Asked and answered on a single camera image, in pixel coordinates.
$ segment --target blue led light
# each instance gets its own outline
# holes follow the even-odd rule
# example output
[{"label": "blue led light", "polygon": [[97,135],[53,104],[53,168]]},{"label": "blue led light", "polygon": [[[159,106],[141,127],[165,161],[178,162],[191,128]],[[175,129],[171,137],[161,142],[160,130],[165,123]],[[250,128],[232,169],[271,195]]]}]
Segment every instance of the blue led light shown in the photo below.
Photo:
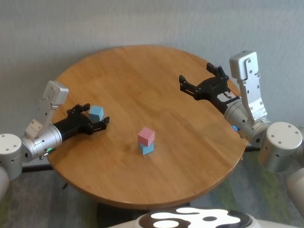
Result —
[{"label": "blue led light", "polygon": [[236,132],[238,131],[238,127],[236,127],[235,125],[232,125],[233,129],[236,130]]}]

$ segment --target gray carpet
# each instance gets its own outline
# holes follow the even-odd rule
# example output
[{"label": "gray carpet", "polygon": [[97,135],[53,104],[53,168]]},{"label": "gray carpet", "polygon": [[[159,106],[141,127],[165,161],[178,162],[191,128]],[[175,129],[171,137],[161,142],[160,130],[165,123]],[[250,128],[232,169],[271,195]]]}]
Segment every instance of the gray carpet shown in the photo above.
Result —
[{"label": "gray carpet", "polygon": [[[304,227],[286,194],[285,180],[298,163],[282,174],[265,171],[257,152],[244,156],[231,176],[192,206],[236,209],[258,219]],[[54,171],[24,173],[12,181],[0,205],[0,228],[96,228],[97,203],[68,186]]]}]

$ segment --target stacked cubes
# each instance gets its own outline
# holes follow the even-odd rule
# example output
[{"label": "stacked cubes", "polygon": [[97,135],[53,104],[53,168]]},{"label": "stacked cubes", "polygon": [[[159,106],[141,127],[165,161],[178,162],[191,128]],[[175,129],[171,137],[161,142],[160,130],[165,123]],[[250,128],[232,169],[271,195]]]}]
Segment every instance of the stacked cubes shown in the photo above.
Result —
[{"label": "stacked cubes", "polygon": [[149,128],[144,127],[138,133],[138,149],[143,155],[148,154],[154,150],[155,132]]}]

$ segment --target light blue block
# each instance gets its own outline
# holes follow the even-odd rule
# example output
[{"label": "light blue block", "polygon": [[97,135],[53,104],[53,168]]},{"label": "light blue block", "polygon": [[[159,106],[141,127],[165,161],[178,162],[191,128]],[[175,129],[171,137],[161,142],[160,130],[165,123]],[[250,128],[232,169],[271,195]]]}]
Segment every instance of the light blue block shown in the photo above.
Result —
[{"label": "light blue block", "polygon": [[102,121],[104,117],[104,108],[99,106],[92,106],[89,111],[89,119],[92,122]]},{"label": "light blue block", "polygon": [[154,150],[154,143],[152,142],[150,146],[138,144],[138,149],[142,152],[143,155],[148,154]]}]

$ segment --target round wooden table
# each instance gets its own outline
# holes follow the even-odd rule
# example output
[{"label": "round wooden table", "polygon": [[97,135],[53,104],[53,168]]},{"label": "round wooden table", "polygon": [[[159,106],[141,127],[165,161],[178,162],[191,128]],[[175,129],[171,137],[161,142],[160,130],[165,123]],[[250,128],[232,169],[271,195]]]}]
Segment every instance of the round wooden table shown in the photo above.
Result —
[{"label": "round wooden table", "polygon": [[[53,121],[90,103],[102,106],[110,123],[64,142],[48,156],[51,165],[80,191],[121,208],[160,209],[209,192],[233,170],[246,141],[211,103],[180,91],[180,74],[195,85],[213,76],[206,63],[185,51],[138,45],[71,66],[57,79],[69,95]],[[147,155],[137,148],[143,127],[155,131],[155,150]]]}]

